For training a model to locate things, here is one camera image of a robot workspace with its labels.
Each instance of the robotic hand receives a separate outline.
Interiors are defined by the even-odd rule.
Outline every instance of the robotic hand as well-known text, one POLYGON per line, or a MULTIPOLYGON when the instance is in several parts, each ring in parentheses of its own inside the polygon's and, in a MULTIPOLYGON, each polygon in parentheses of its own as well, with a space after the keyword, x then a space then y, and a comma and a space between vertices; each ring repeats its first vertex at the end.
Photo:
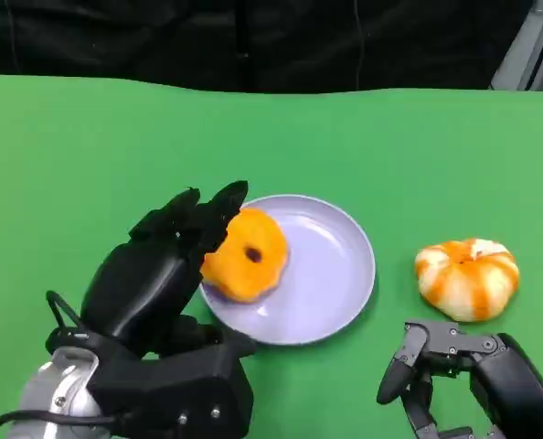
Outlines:
POLYGON ((48 292, 58 322, 46 342, 52 359, 25 387, 21 410, 0 416, 0 426, 14 422, 8 438, 247 434, 253 393, 240 358, 252 342, 180 315, 247 190, 238 181, 197 204, 190 188, 150 211, 102 263, 80 316, 48 292), (142 359, 149 352, 160 359, 142 359))
POLYGON ((433 375, 470 372, 471 392, 493 423, 489 439, 543 439, 543 379, 507 334, 467 336, 456 323, 411 320, 377 401, 399 396, 419 439, 474 439, 469 427, 439 432, 430 415, 433 375))

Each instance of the black curtain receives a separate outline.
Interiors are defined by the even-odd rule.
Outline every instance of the black curtain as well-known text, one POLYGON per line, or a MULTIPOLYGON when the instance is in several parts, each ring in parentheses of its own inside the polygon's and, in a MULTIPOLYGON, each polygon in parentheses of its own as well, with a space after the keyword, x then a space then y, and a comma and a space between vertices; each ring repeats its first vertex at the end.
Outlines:
POLYGON ((0 0, 0 73, 200 90, 485 89, 531 0, 0 0))

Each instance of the green table surface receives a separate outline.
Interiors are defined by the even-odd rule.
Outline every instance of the green table surface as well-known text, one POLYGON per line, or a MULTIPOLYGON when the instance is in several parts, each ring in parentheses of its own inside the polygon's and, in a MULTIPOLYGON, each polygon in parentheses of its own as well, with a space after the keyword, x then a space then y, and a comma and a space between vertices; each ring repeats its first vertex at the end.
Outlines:
MULTIPOLYGON (((244 360, 250 438, 412 437, 400 403, 375 397, 404 319, 443 318, 413 274, 418 249, 440 241, 483 237, 513 252, 519 292, 467 329, 511 333, 543 374, 543 93, 284 97, 0 77, 0 413, 48 360, 47 289, 79 306, 149 208, 237 178, 250 198, 302 193, 345 209, 378 264, 378 288, 347 330, 244 360)), ((187 311, 211 318, 199 294, 187 311)), ((437 379, 432 410, 442 428, 487 427, 467 377, 437 379)))

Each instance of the light purple plate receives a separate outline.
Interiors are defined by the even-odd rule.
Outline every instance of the light purple plate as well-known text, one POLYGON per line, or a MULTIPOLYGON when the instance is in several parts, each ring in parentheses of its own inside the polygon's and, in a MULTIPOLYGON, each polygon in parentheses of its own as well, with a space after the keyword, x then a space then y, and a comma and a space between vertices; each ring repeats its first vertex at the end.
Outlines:
POLYGON ((245 206, 280 225, 290 256, 279 285, 244 305, 202 284, 208 306, 228 327, 271 345, 302 345, 332 336, 371 296, 375 257, 361 227, 343 210, 300 195, 258 198, 245 206))

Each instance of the small pumpkin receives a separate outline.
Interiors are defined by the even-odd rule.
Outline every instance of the small pumpkin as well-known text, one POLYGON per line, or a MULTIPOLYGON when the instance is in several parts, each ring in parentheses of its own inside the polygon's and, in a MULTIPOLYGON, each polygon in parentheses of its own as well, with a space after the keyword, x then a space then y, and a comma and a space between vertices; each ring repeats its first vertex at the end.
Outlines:
POLYGON ((202 275, 226 297, 250 303, 280 282, 288 241, 276 221, 261 209, 244 208, 227 227, 227 238, 208 253, 202 275))
POLYGON ((519 285, 511 252, 494 241, 448 241, 421 250, 416 274, 422 297, 458 322, 498 316, 519 285))

